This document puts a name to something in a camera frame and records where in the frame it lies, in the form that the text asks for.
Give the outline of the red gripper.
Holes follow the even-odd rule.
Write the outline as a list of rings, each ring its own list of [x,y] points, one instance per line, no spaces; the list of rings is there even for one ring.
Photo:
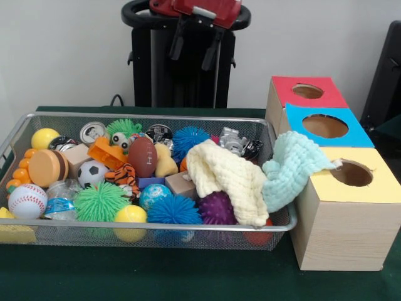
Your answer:
[[[176,0],[174,10],[186,15],[198,15],[211,19],[214,25],[222,28],[230,28],[239,16],[242,1],[237,0]],[[188,17],[181,15],[177,22],[176,31],[170,47],[169,57],[178,60],[184,44],[184,31]],[[224,29],[215,28],[210,47],[208,47],[203,62],[202,70],[209,71],[216,58],[217,48],[224,35]]]

